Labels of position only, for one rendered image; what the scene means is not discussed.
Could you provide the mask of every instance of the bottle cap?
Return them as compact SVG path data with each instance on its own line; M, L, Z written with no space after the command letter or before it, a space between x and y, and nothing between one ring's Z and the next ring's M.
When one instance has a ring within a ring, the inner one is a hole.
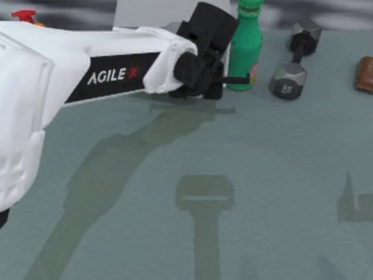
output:
M263 3L264 0L238 0L239 6L247 10L260 9Z
M18 10L17 12L12 13L12 17L18 18L21 22L29 22L34 24L34 19L32 16L36 14L34 10Z

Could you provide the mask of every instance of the agile x logo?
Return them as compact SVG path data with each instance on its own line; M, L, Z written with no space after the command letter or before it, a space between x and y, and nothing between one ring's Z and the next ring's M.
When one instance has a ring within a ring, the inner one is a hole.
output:
M134 79L137 76L139 67L132 66L129 68L129 74L127 75L127 67L120 69L102 70L101 72L93 72L91 78L88 80L87 86L98 83L108 83L124 80L127 76L128 79Z
M91 65L67 103L144 88L143 78L159 52L92 57Z

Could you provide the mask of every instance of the bottle label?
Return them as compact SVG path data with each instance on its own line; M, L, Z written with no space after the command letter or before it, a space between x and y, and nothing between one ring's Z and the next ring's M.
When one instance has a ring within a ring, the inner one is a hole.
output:
M258 67L258 64L254 64L251 67L251 71L250 71L250 84L253 84L256 81L256 69L257 69L257 67Z

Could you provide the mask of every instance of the red letter x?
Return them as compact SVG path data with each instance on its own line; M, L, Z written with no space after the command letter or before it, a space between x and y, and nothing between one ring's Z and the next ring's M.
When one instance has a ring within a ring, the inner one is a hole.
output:
M138 69L139 67L131 67L129 69L129 75L128 75L128 78L131 79L131 78L135 78L137 73L138 73Z

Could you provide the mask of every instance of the background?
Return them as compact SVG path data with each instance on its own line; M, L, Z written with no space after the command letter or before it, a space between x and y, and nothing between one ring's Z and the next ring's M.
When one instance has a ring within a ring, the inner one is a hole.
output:
M237 0L231 4L235 14ZM116 0L0 0L0 19L9 20L11 12L31 8L51 27L106 30L113 25L116 5ZM261 26L289 29L301 18L313 19L324 29L370 30L373 0L265 0Z

